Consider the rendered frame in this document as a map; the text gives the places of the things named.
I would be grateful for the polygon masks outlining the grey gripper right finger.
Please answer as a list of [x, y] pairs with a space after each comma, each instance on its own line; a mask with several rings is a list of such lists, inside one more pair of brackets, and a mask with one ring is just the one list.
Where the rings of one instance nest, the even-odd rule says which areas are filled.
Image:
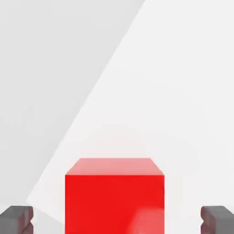
[[224, 206], [203, 206], [201, 218], [201, 234], [234, 234], [234, 214]]

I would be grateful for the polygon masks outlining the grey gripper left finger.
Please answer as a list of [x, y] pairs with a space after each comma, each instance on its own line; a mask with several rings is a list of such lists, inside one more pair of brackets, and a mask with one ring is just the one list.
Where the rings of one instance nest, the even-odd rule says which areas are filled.
[[10, 206], [0, 214], [0, 234], [33, 234], [32, 206]]

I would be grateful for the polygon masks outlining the small red cube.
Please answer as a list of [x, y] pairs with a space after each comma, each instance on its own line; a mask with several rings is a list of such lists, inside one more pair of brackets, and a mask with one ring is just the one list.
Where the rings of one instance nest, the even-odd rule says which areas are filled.
[[65, 175], [65, 234], [165, 234], [165, 176], [149, 158], [81, 158]]

